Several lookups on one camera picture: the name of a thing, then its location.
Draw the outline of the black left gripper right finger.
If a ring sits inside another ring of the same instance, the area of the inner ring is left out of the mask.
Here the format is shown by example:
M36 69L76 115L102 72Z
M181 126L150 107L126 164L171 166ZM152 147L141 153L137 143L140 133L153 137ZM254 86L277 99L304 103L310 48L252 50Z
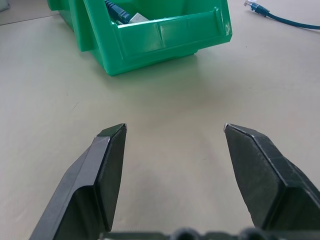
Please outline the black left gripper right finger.
M234 176L253 222L239 240L318 240L320 191L263 133L224 126Z

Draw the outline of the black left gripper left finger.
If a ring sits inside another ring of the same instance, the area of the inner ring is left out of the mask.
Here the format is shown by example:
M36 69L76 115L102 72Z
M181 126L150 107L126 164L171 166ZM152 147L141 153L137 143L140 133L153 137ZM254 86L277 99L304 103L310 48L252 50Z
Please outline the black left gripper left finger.
M127 126L102 130L67 169L32 240L97 240L112 229L121 185Z

